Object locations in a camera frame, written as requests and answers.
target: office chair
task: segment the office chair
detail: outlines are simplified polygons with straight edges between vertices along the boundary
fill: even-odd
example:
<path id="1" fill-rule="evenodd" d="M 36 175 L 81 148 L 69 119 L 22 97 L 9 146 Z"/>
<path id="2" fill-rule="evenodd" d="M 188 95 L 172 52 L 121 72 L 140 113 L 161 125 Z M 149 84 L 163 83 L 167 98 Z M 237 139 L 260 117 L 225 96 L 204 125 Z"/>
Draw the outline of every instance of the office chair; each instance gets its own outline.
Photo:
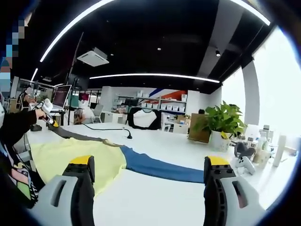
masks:
<path id="1" fill-rule="evenodd" d="M 18 99 L 18 100 L 20 100 L 20 102 L 18 103 L 18 100 L 16 101 L 16 109 L 19 109 L 19 111 L 23 111 L 24 109 L 29 110 L 29 107 L 24 107 L 23 106 L 23 98 L 24 98 L 24 94 L 21 94 L 19 99 Z"/>
<path id="2" fill-rule="evenodd" d="M 167 122 L 167 114 L 162 113 L 162 127 L 161 130 L 165 131 L 167 129 L 167 132 L 170 132 L 171 125 L 166 125 L 165 123 Z"/>
<path id="3" fill-rule="evenodd" d="M 100 118 L 103 110 L 103 105 L 97 104 L 95 109 L 93 110 L 94 116 L 91 117 L 92 123 L 94 123 L 94 119 L 99 119 L 99 122 L 102 123 L 102 120 Z"/>

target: air conditioner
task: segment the air conditioner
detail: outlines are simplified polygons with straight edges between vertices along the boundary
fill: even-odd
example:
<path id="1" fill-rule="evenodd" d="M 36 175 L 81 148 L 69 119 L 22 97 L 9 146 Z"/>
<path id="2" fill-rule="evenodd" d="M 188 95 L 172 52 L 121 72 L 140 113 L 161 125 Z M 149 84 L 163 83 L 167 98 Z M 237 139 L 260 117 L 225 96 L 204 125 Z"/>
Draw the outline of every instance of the air conditioner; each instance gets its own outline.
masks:
<path id="1" fill-rule="evenodd" d="M 108 56 L 100 51 L 98 48 L 94 48 L 91 51 L 88 51 L 87 53 L 84 53 L 83 55 L 79 56 L 77 59 L 85 62 L 88 65 L 91 65 L 92 67 L 96 67 L 99 65 L 105 65 L 108 64 L 109 61 L 107 61 Z"/>

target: yellow cloth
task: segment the yellow cloth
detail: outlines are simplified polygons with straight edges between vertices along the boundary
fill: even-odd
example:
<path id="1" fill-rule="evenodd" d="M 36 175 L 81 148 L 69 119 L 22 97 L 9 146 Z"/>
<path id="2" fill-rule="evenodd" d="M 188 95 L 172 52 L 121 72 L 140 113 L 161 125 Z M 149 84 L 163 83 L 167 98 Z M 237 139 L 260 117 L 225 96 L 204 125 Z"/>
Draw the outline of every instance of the yellow cloth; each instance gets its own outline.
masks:
<path id="1" fill-rule="evenodd" d="M 112 147 L 99 141 L 70 138 L 59 143 L 32 145 L 33 161 L 45 183 L 55 175 L 62 175 L 72 159 L 83 155 L 94 156 L 95 195 L 102 192 L 127 164 L 119 147 Z"/>

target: window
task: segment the window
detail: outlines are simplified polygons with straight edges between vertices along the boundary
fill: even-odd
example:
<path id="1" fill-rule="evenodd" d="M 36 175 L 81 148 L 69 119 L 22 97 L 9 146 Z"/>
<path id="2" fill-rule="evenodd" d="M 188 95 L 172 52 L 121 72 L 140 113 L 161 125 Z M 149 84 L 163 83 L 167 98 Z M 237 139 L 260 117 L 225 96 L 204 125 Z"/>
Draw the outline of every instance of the window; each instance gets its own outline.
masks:
<path id="1" fill-rule="evenodd" d="M 301 72 L 292 45 L 276 28 L 254 54 L 259 95 L 259 126 L 301 134 Z"/>
<path id="2" fill-rule="evenodd" d="M 237 105 L 240 108 L 240 111 L 243 113 L 241 120 L 244 121 L 246 96 L 243 71 L 241 67 L 223 82 L 222 100 L 227 104 Z"/>

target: led light strip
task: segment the led light strip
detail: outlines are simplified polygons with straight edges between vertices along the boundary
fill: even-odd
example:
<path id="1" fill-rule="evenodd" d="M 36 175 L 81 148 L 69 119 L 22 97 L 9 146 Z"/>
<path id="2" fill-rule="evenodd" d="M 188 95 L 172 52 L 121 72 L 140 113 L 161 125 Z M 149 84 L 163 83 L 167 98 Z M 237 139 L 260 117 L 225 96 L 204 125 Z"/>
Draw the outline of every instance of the led light strip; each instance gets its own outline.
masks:
<path id="1" fill-rule="evenodd" d="M 269 26 L 271 24 L 271 22 L 264 15 L 262 15 L 260 12 L 258 12 L 256 9 L 254 9 L 252 6 L 245 3 L 244 1 L 242 1 L 242 0 L 230 0 L 230 1 L 240 5 L 241 7 L 245 8 L 249 12 L 253 13 L 259 19 L 261 19 L 267 26 Z"/>
<path id="2" fill-rule="evenodd" d="M 51 51 L 51 49 L 55 46 L 55 44 L 63 37 L 64 34 L 67 33 L 78 21 L 80 21 L 82 18 L 85 16 L 89 15 L 96 9 L 100 8 L 101 6 L 104 6 L 105 4 L 110 3 L 111 1 L 114 0 L 102 0 L 99 1 L 98 3 L 92 5 L 91 7 L 87 8 L 85 11 L 83 11 L 81 14 L 79 14 L 76 18 L 74 18 L 57 36 L 56 38 L 52 41 L 52 43 L 48 46 L 46 49 L 44 55 L 42 56 L 40 62 L 43 62 L 45 57 L 48 55 L 48 53 Z"/>
<path id="3" fill-rule="evenodd" d="M 34 73 L 33 73 L 33 75 L 32 75 L 31 81 L 33 81 L 34 77 L 36 76 L 37 71 L 38 71 L 38 69 L 36 68 L 36 70 L 34 70 Z"/>
<path id="4" fill-rule="evenodd" d="M 158 73 L 112 74 L 112 75 L 91 77 L 90 79 L 103 79 L 103 78 L 122 77 L 122 76 L 166 76 L 166 77 L 177 77 L 177 78 L 184 78 L 184 79 L 195 79 L 195 80 L 220 83 L 220 81 L 213 80 L 213 79 L 206 79 L 206 78 L 200 78 L 200 77 L 194 77 L 188 75 L 179 75 L 179 74 L 158 74 Z"/>

